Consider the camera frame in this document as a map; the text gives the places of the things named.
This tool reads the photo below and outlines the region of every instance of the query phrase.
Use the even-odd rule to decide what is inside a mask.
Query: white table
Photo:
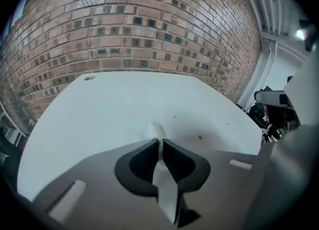
[[[95,76],[92,80],[85,78]],[[22,155],[17,189],[29,200],[84,158],[147,140],[149,123],[198,151],[258,154],[260,128],[202,81],[152,72],[83,74],[47,108]]]

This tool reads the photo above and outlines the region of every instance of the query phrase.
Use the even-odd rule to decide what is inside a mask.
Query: table surface
[[[152,72],[83,74],[50,104],[20,162],[18,193],[33,201],[52,180],[93,154],[165,136],[196,150],[257,155],[261,130],[235,104],[192,76]]]

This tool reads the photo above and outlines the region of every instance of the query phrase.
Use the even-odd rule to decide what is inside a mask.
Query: light fixture
[[[304,33],[301,29],[297,31],[297,37],[300,38],[301,40],[305,39]]]

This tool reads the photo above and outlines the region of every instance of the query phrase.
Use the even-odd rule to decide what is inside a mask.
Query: brick wall
[[[27,0],[0,49],[0,98],[25,132],[86,72],[193,75],[236,102],[260,50],[249,0]]]

